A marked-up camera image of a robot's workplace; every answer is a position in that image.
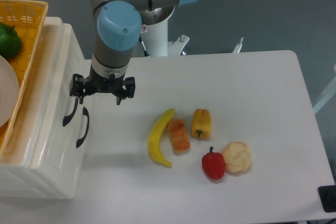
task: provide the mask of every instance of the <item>gray wall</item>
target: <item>gray wall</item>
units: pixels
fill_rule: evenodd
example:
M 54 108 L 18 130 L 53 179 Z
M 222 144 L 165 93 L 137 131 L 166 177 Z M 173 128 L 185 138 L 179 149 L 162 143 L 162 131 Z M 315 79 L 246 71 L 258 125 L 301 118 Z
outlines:
M 42 0 L 48 16 L 73 25 L 84 56 L 91 57 L 94 28 L 89 0 Z M 299 58 L 313 101 L 334 77 L 336 0 L 199 0 L 178 7 L 169 39 L 191 37 L 189 54 L 232 52 L 244 36 L 242 51 L 289 49 Z M 317 115 L 329 157 L 336 157 L 336 98 Z

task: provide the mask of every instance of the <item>white plate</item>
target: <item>white plate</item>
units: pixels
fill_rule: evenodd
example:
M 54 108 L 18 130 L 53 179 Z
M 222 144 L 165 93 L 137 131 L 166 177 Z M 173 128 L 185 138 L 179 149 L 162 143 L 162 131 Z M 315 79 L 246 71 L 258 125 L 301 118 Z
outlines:
M 10 118 L 18 94 L 19 82 L 14 69 L 0 56 L 0 127 Z

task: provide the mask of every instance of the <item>cabinet handle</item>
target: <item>cabinet handle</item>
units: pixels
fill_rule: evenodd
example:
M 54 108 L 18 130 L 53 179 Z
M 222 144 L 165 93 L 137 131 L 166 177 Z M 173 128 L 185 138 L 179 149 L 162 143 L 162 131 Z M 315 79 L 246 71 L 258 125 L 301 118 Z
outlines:
M 63 118 L 63 127 L 67 126 L 68 123 L 70 123 L 70 121 L 72 120 L 73 116 L 75 115 L 75 112 L 77 110 L 77 106 L 78 106 L 78 97 L 76 97 L 75 106 L 73 106 L 74 109 L 72 110 L 71 114 L 64 116 L 64 118 Z
M 85 129 L 85 134 L 82 138 L 78 139 L 76 142 L 76 148 L 79 148 L 84 140 L 86 139 L 87 135 L 88 135 L 88 131 L 89 131 L 89 126 L 90 126 L 90 116 L 89 116 L 89 111 L 87 110 L 87 108 L 83 107 L 83 115 L 86 115 L 88 118 L 88 122 L 86 124 L 86 129 Z

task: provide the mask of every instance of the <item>toy pepper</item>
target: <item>toy pepper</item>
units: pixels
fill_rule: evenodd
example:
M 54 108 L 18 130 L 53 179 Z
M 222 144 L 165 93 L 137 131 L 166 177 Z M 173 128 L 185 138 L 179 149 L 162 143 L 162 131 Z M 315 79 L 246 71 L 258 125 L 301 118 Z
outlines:
M 22 48 L 22 41 L 14 27 L 0 22 L 0 55 L 4 58 L 16 55 Z
M 197 109 L 194 112 L 191 136 L 202 140 L 209 138 L 211 135 L 211 116 L 209 110 Z
M 210 147 L 210 152 L 202 158 L 203 169 L 209 178 L 214 180 L 221 179 L 225 173 L 225 161 L 221 153 L 212 152 L 214 148 Z

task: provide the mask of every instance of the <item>toy banana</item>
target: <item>toy banana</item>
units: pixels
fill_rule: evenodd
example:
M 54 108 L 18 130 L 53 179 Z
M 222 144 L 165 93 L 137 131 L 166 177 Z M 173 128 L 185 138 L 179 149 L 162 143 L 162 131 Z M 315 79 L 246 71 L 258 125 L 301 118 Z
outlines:
M 148 138 L 148 152 L 155 163 L 163 165 L 167 168 L 172 167 L 172 163 L 165 159 L 160 150 L 160 140 L 163 131 L 166 129 L 169 121 L 173 118 L 175 109 L 166 110 L 162 116 L 156 121 Z

